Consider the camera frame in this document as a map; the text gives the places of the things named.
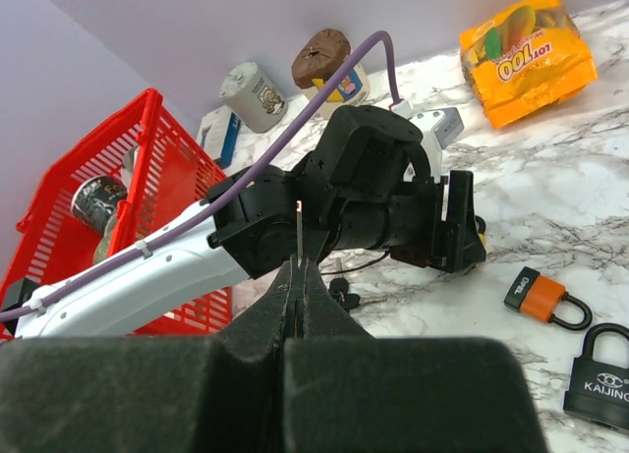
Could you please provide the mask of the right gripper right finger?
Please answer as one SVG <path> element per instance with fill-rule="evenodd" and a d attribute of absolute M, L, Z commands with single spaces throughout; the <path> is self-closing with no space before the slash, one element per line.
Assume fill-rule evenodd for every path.
<path fill-rule="evenodd" d="M 377 339 L 304 261 L 283 349 L 288 452 L 544 452 L 523 370 L 481 337 Z"/>

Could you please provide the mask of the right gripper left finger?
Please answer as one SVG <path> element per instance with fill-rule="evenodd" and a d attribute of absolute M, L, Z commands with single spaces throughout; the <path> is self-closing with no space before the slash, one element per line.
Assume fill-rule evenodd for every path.
<path fill-rule="evenodd" d="M 12 341 L 1 349 L 5 452 L 279 452 L 285 262 L 210 336 Z"/>

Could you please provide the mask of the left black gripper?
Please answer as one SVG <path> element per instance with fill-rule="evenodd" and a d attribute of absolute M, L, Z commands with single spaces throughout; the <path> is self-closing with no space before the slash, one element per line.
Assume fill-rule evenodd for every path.
<path fill-rule="evenodd" d="M 420 207 L 413 211 L 414 234 L 392 248 L 392 258 L 446 273 L 466 271 L 486 261 L 477 234 L 474 174 L 454 170 L 440 182 L 420 188 Z"/>

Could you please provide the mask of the yellow padlock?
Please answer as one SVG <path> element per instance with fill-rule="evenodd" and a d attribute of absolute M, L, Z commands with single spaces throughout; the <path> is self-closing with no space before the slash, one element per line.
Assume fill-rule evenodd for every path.
<path fill-rule="evenodd" d="M 479 215 L 475 216 L 475 224 L 477 229 L 477 234 L 481 240 L 481 243 L 484 247 L 486 247 L 486 222 Z"/>

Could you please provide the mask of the black key bunch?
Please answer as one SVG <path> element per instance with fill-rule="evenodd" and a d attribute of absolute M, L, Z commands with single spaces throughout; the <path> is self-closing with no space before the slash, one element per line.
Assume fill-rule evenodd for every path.
<path fill-rule="evenodd" d="M 353 268 L 344 268 L 340 258 L 336 258 L 334 260 L 335 270 L 324 272 L 322 276 L 333 276 L 333 279 L 329 282 L 327 292 L 330 297 L 345 311 L 350 312 L 353 311 L 360 306 L 368 306 L 379 304 L 385 302 L 387 300 L 386 296 L 383 297 L 374 297 L 367 298 L 364 302 L 362 302 L 362 298 L 357 293 L 351 292 L 351 284 L 344 277 L 345 274 L 351 272 L 357 272 L 364 269 L 367 269 L 373 265 L 380 263 L 381 261 L 388 258 L 389 252 L 384 252 L 381 256 L 373 259 L 367 263 L 361 264 L 359 266 Z"/>

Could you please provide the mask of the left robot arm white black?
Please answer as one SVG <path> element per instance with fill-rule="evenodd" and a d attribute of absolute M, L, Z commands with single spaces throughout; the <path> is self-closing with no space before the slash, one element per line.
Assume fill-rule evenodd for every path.
<path fill-rule="evenodd" d="M 454 107 L 425 112 L 337 109 L 316 147 L 291 170 L 235 177 L 123 251 L 51 285 L 15 283 L 1 315 L 16 338 L 127 335 L 213 291 L 259 278 L 296 258 L 383 251 L 446 273 L 486 259 L 474 176 L 442 169 L 463 122 Z"/>

